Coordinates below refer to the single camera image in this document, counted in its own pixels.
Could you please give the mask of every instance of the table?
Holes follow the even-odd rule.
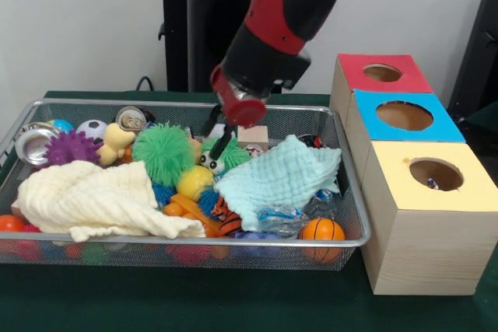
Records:
[[[210,94],[47,97],[213,101]],[[328,105],[326,95],[270,103]],[[339,273],[141,267],[0,266],[0,330],[497,331],[498,252],[473,297],[374,296],[357,250]]]

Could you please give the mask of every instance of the black cable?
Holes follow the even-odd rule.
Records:
[[[142,84],[143,84],[144,81],[149,84],[149,90],[150,91],[155,91],[154,85],[153,85],[153,81],[151,81],[150,78],[147,75],[144,75],[143,77],[140,78],[139,83],[138,83],[137,88],[135,89],[135,91],[140,91],[140,89],[142,88]]]

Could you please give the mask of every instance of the circular hole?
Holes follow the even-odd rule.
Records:
[[[437,190],[456,190],[464,183],[458,168],[442,159],[416,159],[410,173],[424,186]]]
[[[409,131],[424,130],[434,122],[432,114],[427,109],[405,101],[381,104],[377,107],[376,113],[386,124]]]
[[[380,82],[396,82],[403,73],[394,66],[386,64],[371,64],[367,65],[363,72],[372,79]]]

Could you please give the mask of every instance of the metal basket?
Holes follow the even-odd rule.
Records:
[[[199,133],[213,104],[51,99],[30,104],[0,143],[0,176],[6,175],[0,177],[0,214],[11,214],[18,186],[32,172],[13,149],[13,139],[24,124],[56,118],[74,125],[91,119],[109,123],[128,105],[148,107],[159,122],[189,126]],[[323,107],[269,106],[262,124],[268,126],[270,146],[290,134],[314,134],[326,146],[342,149],[343,196],[338,202],[336,220],[347,240],[168,240],[154,236],[108,236],[75,244],[69,235],[0,232],[0,263],[341,270],[355,248],[370,238],[370,224],[340,119]],[[322,255],[334,260],[326,264],[315,261]]]

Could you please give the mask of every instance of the soccer ball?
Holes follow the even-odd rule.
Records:
[[[103,135],[106,132],[107,124],[99,120],[90,120],[79,125],[76,133],[85,132],[87,138],[93,138],[93,144],[103,142]]]

